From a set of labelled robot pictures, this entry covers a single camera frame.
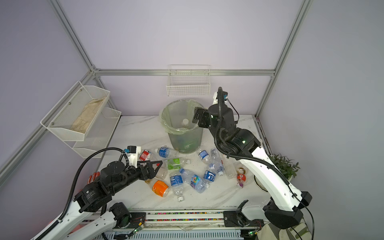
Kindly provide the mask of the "clear bottle blue label white cap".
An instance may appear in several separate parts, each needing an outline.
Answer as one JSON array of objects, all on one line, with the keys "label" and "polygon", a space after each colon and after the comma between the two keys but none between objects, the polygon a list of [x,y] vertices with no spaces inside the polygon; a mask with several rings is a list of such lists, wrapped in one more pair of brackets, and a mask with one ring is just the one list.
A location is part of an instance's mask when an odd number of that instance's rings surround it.
[{"label": "clear bottle blue label white cap", "polygon": [[164,159],[174,159],[177,158],[180,154],[177,150],[168,148],[167,146],[156,148],[155,152]]}]

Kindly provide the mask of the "square clear bottle green band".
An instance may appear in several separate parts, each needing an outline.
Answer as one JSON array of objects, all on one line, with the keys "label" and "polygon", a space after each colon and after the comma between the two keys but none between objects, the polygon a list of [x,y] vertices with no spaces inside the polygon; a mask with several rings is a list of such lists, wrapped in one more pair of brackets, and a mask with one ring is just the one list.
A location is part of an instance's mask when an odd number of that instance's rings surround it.
[{"label": "square clear bottle green band", "polygon": [[161,167],[159,171],[157,172],[156,176],[153,179],[145,180],[145,183],[149,184],[152,181],[161,180],[164,181],[167,178],[168,175],[168,169]]}]

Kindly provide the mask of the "clear bottle rainbow label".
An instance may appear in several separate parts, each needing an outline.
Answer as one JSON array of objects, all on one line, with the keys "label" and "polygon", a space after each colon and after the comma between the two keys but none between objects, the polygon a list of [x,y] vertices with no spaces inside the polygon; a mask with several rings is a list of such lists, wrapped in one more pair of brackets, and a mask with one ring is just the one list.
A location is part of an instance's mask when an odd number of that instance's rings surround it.
[{"label": "clear bottle rainbow label", "polygon": [[180,169],[179,172],[183,181],[190,185],[196,192],[201,194],[207,189],[206,183],[195,172],[186,169]]}]

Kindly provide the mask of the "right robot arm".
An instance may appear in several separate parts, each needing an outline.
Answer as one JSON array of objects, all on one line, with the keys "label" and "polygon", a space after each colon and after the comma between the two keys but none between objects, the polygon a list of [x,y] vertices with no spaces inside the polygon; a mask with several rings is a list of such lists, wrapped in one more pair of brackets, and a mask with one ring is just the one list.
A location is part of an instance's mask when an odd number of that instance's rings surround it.
[{"label": "right robot arm", "polygon": [[216,149],[239,161],[262,183],[271,195],[263,207],[267,220],[279,229],[293,228],[300,224],[312,201],[309,192],[297,189],[276,167],[257,137],[249,130],[237,127],[228,93],[218,88],[213,104],[207,108],[196,107],[193,123],[208,129]]}]

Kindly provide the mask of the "white mesh wall shelf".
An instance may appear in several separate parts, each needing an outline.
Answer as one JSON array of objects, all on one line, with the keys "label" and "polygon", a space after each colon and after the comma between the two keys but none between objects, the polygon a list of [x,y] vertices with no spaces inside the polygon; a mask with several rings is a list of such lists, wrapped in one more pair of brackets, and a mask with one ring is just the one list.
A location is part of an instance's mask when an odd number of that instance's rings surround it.
[{"label": "white mesh wall shelf", "polygon": [[85,159],[108,146],[121,118],[109,100],[110,91],[77,82],[41,125]]}]

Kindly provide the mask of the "potted green plant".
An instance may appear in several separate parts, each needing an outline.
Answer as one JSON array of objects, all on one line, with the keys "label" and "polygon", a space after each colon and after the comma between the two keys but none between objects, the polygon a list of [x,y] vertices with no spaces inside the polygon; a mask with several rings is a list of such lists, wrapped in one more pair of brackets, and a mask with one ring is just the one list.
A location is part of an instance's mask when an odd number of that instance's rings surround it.
[{"label": "potted green plant", "polygon": [[298,162],[294,163],[293,160],[281,154],[269,155],[269,159],[289,181],[294,179],[301,169]]}]

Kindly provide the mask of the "beige glove in shelf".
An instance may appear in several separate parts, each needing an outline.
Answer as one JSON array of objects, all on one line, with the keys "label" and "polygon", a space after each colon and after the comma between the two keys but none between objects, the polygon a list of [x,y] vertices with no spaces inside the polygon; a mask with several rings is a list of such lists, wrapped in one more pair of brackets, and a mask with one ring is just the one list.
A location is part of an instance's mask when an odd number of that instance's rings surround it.
[{"label": "beige glove in shelf", "polygon": [[105,99],[105,97],[100,99],[93,99],[88,104],[86,104],[81,114],[72,124],[70,130],[85,134]]}]

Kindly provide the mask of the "green bin liner bag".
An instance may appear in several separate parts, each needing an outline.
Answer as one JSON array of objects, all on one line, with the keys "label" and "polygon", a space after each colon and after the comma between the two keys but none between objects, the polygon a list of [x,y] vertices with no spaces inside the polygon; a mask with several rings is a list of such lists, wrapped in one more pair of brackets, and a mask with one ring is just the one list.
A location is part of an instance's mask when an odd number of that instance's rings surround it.
[{"label": "green bin liner bag", "polygon": [[[182,99],[168,104],[160,111],[159,121],[166,133],[182,135],[198,128],[192,123],[195,107],[205,108],[202,104],[191,99]],[[189,120],[187,127],[182,126],[183,119]]]}]

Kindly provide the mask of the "red coated glove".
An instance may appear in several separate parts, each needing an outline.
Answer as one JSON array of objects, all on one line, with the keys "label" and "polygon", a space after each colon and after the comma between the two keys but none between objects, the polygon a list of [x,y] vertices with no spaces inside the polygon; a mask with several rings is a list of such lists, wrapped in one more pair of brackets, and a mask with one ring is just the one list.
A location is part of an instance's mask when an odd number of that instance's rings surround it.
[{"label": "red coated glove", "polygon": [[92,183],[99,175],[100,175],[100,172],[95,172],[92,175],[90,175],[87,184]]}]

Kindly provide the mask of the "tall clear bottle faint label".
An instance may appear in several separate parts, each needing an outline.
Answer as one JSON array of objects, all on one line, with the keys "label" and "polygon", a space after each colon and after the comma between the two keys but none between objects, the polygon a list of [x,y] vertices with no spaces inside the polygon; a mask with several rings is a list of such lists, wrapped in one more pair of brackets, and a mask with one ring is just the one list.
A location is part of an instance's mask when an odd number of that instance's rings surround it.
[{"label": "tall clear bottle faint label", "polygon": [[219,164],[218,174],[227,176],[228,179],[233,179],[237,176],[234,163],[231,159],[227,159],[224,154],[220,153],[216,148],[211,149],[213,159]]}]

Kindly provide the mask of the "grey mesh waste bin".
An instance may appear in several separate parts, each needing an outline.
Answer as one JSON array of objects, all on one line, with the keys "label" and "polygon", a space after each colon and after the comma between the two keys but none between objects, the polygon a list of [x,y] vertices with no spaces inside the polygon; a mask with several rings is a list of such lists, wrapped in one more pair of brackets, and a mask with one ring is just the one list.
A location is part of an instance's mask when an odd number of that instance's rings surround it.
[{"label": "grey mesh waste bin", "polygon": [[197,129],[182,135],[173,135],[169,133],[168,135],[173,149],[182,154],[190,154],[200,147],[203,137],[203,128],[198,127]]}]

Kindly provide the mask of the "orange label bottle yellow cap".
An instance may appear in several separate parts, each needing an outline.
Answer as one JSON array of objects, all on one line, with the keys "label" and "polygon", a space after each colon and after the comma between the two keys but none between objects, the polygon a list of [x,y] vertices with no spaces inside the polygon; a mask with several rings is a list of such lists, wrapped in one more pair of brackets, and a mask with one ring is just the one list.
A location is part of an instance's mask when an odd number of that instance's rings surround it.
[{"label": "orange label bottle yellow cap", "polygon": [[170,190],[169,186],[157,178],[145,180],[145,183],[151,188],[151,190],[162,198],[165,198]]}]

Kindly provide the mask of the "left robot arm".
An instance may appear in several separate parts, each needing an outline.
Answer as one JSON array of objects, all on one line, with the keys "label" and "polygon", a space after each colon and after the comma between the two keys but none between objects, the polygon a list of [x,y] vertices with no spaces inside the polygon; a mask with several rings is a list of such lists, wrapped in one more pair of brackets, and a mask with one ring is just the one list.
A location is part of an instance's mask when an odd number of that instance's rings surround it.
[{"label": "left robot arm", "polygon": [[[109,163],[92,182],[75,193],[79,175],[85,164],[96,154],[119,152],[120,158]],[[79,167],[63,212],[50,222],[35,240],[93,240],[114,228],[133,227],[131,237],[144,226],[145,214],[131,214],[124,203],[107,204],[113,196],[134,182],[153,179],[162,161],[140,161],[140,148],[129,146],[125,150],[110,147],[91,154]]]}]

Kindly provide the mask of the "clear bottle red white label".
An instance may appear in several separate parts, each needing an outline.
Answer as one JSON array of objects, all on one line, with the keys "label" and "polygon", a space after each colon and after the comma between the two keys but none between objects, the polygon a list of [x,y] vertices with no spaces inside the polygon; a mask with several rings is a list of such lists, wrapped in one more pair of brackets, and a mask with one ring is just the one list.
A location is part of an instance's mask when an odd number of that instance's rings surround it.
[{"label": "clear bottle red white label", "polygon": [[156,156],[150,150],[143,150],[141,155],[139,156],[140,161],[156,161]]}]

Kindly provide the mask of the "aluminium frame post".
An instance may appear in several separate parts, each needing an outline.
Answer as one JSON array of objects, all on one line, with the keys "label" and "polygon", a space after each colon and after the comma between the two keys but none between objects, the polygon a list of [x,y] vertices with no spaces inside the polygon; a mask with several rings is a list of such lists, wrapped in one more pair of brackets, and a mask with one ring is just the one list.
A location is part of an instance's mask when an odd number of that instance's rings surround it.
[{"label": "aluminium frame post", "polygon": [[57,16],[60,24],[64,28],[67,36],[69,37],[70,41],[74,45],[77,53],[81,57],[85,66],[87,67],[87,77],[89,77],[89,80],[94,80],[100,88],[106,90],[107,88],[102,82],[101,78],[97,76],[97,71],[98,71],[97,67],[94,65],[84,45],[82,44],[80,38],[78,37],[75,31],[75,28],[73,27],[70,21],[70,18],[68,17],[63,5],[61,4],[61,1],[48,0],[48,3],[53,8],[53,11]]}]

